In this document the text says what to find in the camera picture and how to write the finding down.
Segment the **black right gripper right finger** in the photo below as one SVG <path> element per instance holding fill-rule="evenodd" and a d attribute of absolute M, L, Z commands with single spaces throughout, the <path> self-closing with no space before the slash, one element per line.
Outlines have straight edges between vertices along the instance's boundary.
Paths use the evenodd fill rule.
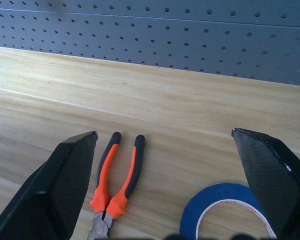
<path fill-rule="evenodd" d="M 279 139 L 234 128 L 231 133 L 250 189 L 274 234 L 300 240 L 300 159 Z"/>

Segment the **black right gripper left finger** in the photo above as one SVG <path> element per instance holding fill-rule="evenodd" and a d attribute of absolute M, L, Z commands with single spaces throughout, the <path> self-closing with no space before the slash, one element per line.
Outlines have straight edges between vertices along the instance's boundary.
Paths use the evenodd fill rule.
<path fill-rule="evenodd" d="M 60 142 L 0 214 L 0 240 L 70 240 L 83 206 L 98 134 Z"/>

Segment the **grey pegboard back panel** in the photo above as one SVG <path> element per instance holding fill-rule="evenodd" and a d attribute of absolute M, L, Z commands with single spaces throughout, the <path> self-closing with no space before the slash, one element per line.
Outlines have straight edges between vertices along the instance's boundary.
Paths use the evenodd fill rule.
<path fill-rule="evenodd" d="M 300 0 L 0 0 L 0 47 L 300 86 Z"/>

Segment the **blue tape roll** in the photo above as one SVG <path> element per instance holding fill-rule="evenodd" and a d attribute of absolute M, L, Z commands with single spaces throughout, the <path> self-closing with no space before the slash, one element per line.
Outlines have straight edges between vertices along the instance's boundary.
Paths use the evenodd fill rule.
<path fill-rule="evenodd" d="M 248 208 L 262 221 L 270 238 L 277 238 L 251 189 L 239 183 L 228 182 L 208 186 L 190 199 L 182 213 L 179 233 L 189 240 L 198 240 L 203 217 L 220 203 L 233 203 Z"/>

